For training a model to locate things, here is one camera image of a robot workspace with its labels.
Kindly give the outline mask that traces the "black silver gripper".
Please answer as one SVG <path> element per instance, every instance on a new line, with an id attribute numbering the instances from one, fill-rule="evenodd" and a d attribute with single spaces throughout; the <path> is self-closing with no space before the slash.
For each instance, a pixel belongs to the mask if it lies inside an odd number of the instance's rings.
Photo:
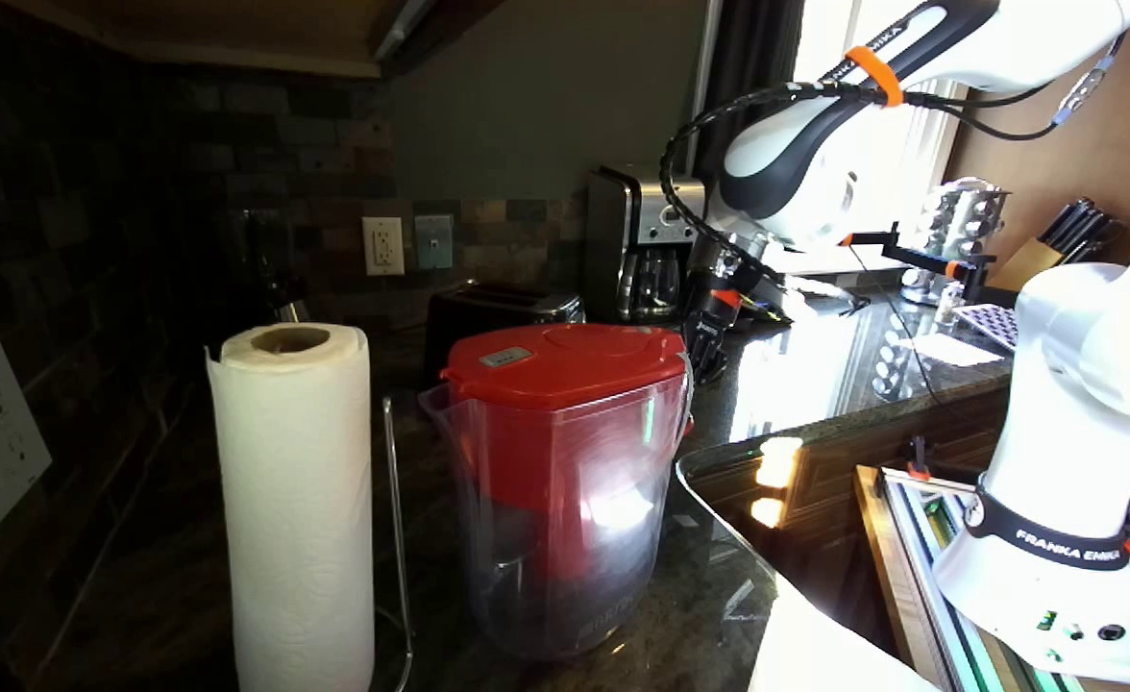
<path id="1" fill-rule="evenodd" d="M 691 256 L 691 349 L 717 349 L 743 322 L 787 328 L 783 277 L 703 233 Z"/>

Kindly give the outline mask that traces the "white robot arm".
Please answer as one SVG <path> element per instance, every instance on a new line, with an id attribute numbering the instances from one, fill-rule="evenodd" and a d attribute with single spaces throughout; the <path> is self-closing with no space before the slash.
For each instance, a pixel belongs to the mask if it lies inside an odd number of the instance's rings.
<path id="1" fill-rule="evenodd" d="M 924 80 L 1036 87 L 1130 32 L 1130 0 L 920 0 L 724 154 L 707 228 L 739 256 L 816 231 L 816 158 Z M 1017 659 L 1130 686 L 1130 260 L 1031 277 L 1015 299 L 1007 419 L 943 596 Z"/>

